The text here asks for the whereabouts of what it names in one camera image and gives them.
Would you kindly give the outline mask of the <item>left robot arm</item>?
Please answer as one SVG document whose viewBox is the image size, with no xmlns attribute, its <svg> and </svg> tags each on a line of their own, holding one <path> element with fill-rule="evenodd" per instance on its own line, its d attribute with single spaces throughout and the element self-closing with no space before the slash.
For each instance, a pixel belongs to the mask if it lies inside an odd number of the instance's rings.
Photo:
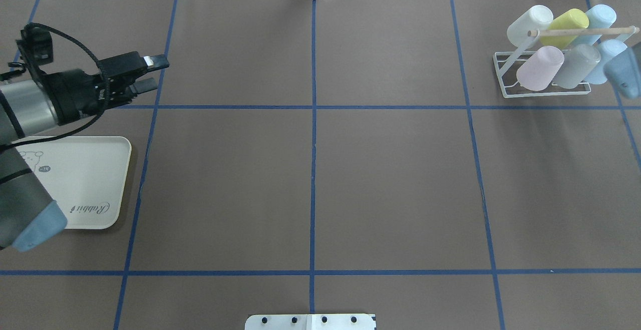
<svg viewBox="0 0 641 330">
<path fill-rule="evenodd" d="M 46 74 L 52 63 L 46 50 L 21 50 L 17 63 L 29 81 L 2 86 L 2 248 L 32 250 L 60 233 L 67 218 L 19 152 L 27 136 L 89 118 L 95 123 L 108 109 L 130 104 L 156 90 L 145 74 L 169 67 L 166 55 L 142 56 L 136 51 L 98 61 L 98 74 L 66 70 Z"/>
</svg>

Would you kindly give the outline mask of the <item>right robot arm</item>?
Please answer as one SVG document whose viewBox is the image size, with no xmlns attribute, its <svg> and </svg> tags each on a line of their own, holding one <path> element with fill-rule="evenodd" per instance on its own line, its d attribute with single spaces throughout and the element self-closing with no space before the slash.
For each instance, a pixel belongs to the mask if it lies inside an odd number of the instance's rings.
<svg viewBox="0 0 641 330">
<path fill-rule="evenodd" d="M 640 43 L 629 47 L 609 60 L 604 74 L 614 90 L 627 99 L 640 96 Z"/>
</svg>

